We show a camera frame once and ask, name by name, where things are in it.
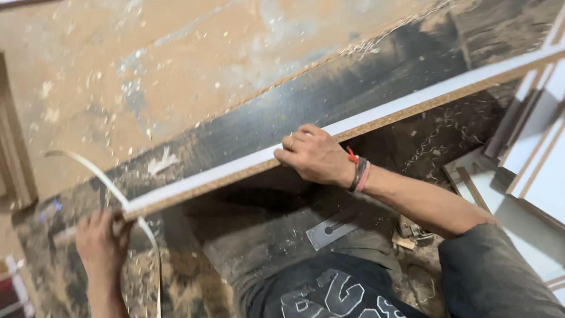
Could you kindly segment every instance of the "wooden block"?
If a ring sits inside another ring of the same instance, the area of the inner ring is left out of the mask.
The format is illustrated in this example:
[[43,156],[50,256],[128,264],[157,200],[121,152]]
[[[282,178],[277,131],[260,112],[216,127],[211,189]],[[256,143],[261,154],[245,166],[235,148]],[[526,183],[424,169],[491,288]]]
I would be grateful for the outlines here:
[[0,53],[0,180],[3,185],[0,185],[1,210],[25,208],[37,200],[37,190],[10,92],[3,53]]
[[0,197],[6,195],[6,182],[4,182],[4,177],[0,174]]

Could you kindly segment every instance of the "metal bracket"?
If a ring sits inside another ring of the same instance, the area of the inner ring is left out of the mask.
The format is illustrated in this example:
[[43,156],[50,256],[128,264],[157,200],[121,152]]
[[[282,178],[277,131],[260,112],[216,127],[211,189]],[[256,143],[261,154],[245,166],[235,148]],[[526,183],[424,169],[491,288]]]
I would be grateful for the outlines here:
[[351,221],[354,221],[358,215],[359,214],[352,211],[343,211],[314,226],[310,230],[307,230],[306,234],[314,246],[314,249],[318,251],[338,238],[355,230],[358,225],[351,223]]

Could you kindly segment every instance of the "wooden plank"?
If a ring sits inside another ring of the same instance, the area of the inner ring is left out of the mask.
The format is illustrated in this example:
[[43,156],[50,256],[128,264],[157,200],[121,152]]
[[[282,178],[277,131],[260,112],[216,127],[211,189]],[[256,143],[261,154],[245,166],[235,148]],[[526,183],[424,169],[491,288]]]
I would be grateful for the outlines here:
[[6,195],[6,182],[4,181],[4,177],[0,174],[0,198]]
[[486,205],[485,200],[483,200],[481,193],[479,193],[479,190],[473,183],[473,180],[471,180],[471,176],[469,176],[467,170],[464,167],[457,167],[457,172],[459,173],[459,176],[461,177],[461,179],[469,189],[469,192],[473,196],[473,199],[475,199],[475,202],[479,206],[479,208],[482,208],[483,210],[492,214],[492,212],[489,210],[489,207]]
[[[527,74],[529,70],[554,62],[564,55],[565,46],[558,45],[469,71],[440,84],[331,124],[324,129],[335,136],[338,141],[347,140],[386,124],[485,90],[498,83],[520,78]],[[130,205],[131,209],[135,210],[133,214],[134,216],[141,216],[152,213],[270,169],[278,165],[272,154],[277,148],[282,148],[281,144],[168,184],[135,198]]]
[[4,55],[0,53],[0,175],[7,186],[4,201],[10,208],[24,208],[37,199],[18,116],[10,92]]

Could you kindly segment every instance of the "person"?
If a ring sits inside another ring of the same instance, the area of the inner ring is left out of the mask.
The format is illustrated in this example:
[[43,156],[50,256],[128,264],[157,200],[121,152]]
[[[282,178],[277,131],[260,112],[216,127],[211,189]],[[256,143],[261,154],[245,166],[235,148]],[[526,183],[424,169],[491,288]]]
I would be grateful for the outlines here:
[[[565,317],[565,308],[490,213],[439,187],[353,157],[312,124],[284,137],[282,145],[275,157],[303,179],[361,191],[445,238],[438,249],[451,317]],[[120,219],[116,213],[95,212],[79,224],[77,249],[88,275],[93,318],[128,317],[120,273],[131,224],[115,235],[112,224]],[[426,317],[394,296],[380,264],[339,253],[291,265],[253,290],[247,317]]]

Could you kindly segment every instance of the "white edge banding strip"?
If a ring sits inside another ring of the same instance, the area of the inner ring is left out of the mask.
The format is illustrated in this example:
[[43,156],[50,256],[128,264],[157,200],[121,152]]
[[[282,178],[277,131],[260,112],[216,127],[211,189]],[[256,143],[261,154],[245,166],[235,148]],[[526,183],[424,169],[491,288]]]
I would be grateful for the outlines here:
[[76,154],[74,152],[70,152],[70,151],[49,150],[49,151],[45,152],[45,157],[54,157],[54,156],[69,157],[73,160],[76,160],[77,162],[79,162],[83,166],[85,166],[88,170],[90,170],[92,173],[94,173],[96,175],[96,177],[98,177],[98,179],[100,179],[100,181],[102,181],[102,183],[104,183],[104,185],[108,188],[108,190],[110,190],[110,192],[112,192],[112,194],[116,197],[116,199],[118,199],[118,201],[120,201],[121,207],[124,210],[128,210],[128,207],[129,207],[128,199],[126,199],[126,197],[123,194],[121,194],[121,191],[118,188],[116,188],[116,186],[114,186],[114,183],[95,164],[90,162],[85,157],[83,157],[79,154]]
[[[100,181],[104,183],[104,185],[108,188],[108,190],[110,190],[110,192],[112,192],[112,194],[120,201],[121,207],[124,209],[125,213],[128,213],[129,211],[132,210],[130,202],[122,194],[122,192],[116,186],[114,186],[114,183],[112,183],[112,181],[102,170],[100,170],[100,168],[98,168],[95,164],[90,162],[88,159],[70,151],[51,150],[45,153],[45,157],[52,157],[52,156],[69,157],[73,160],[76,160],[80,164],[84,165],[88,170],[94,173],[96,177],[98,177],[98,179],[100,179]],[[157,318],[161,318],[161,280],[162,279],[161,279],[161,255],[159,251],[159,246],[157,245],[157,241],[155,240],[155,235],[151,231],[151,228],[149,228],[149,225],[147,224],[145,219],[139,216],[137,217],[137,223],[139,224],[140,228],[145,232],[147,238],[149,238],[149,242],[151,242],[151,246],[157,255],[157,259],[158,259],[157,271],[159,273],[159,286],[157,289]],[[69,232],[70,234],[71,233],[74,234],[76,232],[76,228],[71,227],[66,231]]]
[[[526,66],[540,59],[551,57],[562,53],[565,45],[554,45],[547,49],[534,51],[525,55],[511,58],[493,65],[488,65],[476,70],[465,72],[441,83],[424,88],[407,96],[398,98],[394,101],[369,109],[352,117],[346,118],[334,124],[324,127],[330,135],[337,135],[347,130],[356,128],[365,123],[377,120],[407,109],[411,106],[421,104],[428,100],[443,96],[447,93],[457,91],[483,80],[509,72],[515,68]],[[248,154],[247,156],[219,165],[212,169],[192,175],[177,182],[170,183],[161,188],[150,191],[130,201],[130,210],[138,210],[156,204],[169,197],[190,191],[206,183],[226,177],[238,171],[250,168],[274,158],[273,151],[282,148],[281,144],[274,145],[264,150]]]

